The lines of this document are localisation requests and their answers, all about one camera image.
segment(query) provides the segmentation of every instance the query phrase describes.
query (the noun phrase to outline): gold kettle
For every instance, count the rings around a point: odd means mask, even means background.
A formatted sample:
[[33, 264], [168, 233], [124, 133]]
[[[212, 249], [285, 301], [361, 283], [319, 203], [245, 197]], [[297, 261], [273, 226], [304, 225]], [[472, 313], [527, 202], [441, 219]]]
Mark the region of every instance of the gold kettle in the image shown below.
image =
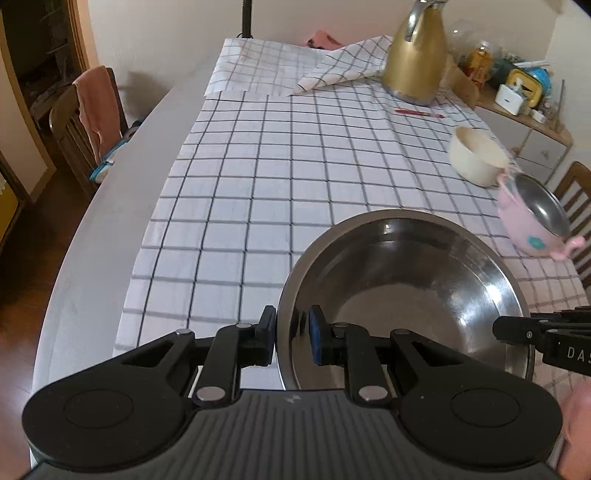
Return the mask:
[[405, 102], [429, 105], [447, 59], [441, 11], [447, 0], [417, 0], [400, 25], [388, 54], [382, 84]]

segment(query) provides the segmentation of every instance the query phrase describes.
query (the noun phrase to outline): white bowl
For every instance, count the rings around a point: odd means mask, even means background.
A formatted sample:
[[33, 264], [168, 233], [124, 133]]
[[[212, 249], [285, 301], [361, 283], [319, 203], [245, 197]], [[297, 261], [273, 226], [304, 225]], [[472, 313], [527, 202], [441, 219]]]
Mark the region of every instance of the white bowl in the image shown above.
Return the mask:
[[473, 128], [457, 127], [447, 153], [456, 172], [480, 187], [496, 185], [499, 173], [509, 167], [503, 149]]

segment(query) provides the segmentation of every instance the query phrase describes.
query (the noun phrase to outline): stainless steel bowl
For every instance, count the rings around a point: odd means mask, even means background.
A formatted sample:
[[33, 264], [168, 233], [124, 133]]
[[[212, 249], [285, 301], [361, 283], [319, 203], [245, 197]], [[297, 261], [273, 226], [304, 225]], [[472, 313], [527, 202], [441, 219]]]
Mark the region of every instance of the stainless steel bowl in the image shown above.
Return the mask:
[[350, 218], [306, 250], [285, 284], [277, 333], [285, 387], [343, 388], [342, 369], [317, 367], [307, 328], [298, 328], [314, 304], [329, 323], [356, 323], [386, 337], [406, 328], [528, 380], [533, 375], [533, 348], [504, 345], [492, 334], [499, 315], [529, 315], [517, 282], [478, 237], [429, 213]]
[[524, 201], [528, 210], [546, 230], [563, 239], [570, 237], [570, 224], [564, 208], [552, 192], [538, 180], [522, 172], [510, 175], [509, 188]]

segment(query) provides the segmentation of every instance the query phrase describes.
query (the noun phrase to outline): pink cloth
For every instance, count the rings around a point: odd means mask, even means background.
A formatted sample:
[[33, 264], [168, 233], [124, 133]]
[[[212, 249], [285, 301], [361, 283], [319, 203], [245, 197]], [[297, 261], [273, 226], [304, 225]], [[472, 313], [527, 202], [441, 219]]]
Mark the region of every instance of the pink cloth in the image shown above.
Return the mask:
[[337, 50], [343, 45], [328, 35], [324, 30], [318, 30], [314, 36], [308, 40], [307, 46], [310, 48], [320, 48], [322, 50]]
[[119, 140], [119, 107], [106, 67], [85, 71], [75, 81], [80, 102], [80, 121], [88, 134], [96, 164]]

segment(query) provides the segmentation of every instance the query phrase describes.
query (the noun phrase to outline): pink bowl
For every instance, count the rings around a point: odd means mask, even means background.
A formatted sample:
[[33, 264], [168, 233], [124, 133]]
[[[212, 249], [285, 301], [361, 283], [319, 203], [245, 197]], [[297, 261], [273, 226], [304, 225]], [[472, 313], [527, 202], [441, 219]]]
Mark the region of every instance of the pink bowl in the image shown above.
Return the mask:
[[576, 248], [585, 245], [585, 239], [577, 236], [563, 239], [546, 229], [530, 212], [527, 205], [507, 188], [509, 173], [501, 173], [499, 182], [499, 217], [511, 241], [532, 257], [551, 256], [556, 261], [566, 260]]

